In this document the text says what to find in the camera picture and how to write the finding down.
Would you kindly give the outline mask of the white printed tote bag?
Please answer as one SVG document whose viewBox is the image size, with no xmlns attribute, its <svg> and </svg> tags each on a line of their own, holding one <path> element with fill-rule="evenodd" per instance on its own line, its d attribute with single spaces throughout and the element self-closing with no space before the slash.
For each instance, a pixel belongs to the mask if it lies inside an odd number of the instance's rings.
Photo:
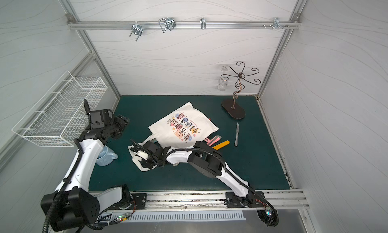
<svg viewBox="0 0 388 233">
<path fill-rule="evenodd" d="M 197 141 L 204 142 L 218 128 L 188 102 L 149 126 L 149 130 L 152 135 L 142 143 L 152 141 L 163 148 L 188 148 Z"/>
</svg>

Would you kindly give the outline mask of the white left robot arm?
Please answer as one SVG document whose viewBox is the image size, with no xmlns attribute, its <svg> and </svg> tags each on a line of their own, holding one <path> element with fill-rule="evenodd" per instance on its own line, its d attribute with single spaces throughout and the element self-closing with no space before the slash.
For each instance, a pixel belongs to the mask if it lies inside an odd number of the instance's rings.
<svg viewBox="0 0 388 233">
<path fill-rule="evenodd" d="M 75 157 L 64 178 L 40 206 L 45 214 L 42 232 L 55 232 L 96 222 L 98 216 L 123 199 L 122 187 L 110 188 L 97 197 L 89 193 L 89 183 L 98 156 L 109 139 L 121 137 L 129 119 L 121 115 L 107 120 L 89 114 L 89 125 L 74 139 Z"/>
</svg>

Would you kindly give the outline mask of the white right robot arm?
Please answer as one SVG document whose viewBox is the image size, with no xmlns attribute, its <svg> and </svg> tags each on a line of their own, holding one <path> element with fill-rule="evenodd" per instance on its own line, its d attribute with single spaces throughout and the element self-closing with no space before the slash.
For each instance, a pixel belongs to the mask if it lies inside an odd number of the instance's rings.
<svg viewBox="0 0 388 233">
<path fill-rule="evenodd" d="M 188 163 L 202 175 L 216 178 L 227 185 L 232 194 L 226 196 L 224 205 L 228 208 L 269 207 L 269 203 L 258 195 L 249 183 L 236 175 L 221 153 L 202 141 L 188 148 L 161 147 L 152 141 L 139 144 L 131 141 L 128 147 L 135 165 L 148 171 L 167 164 Z"/>
</svg>

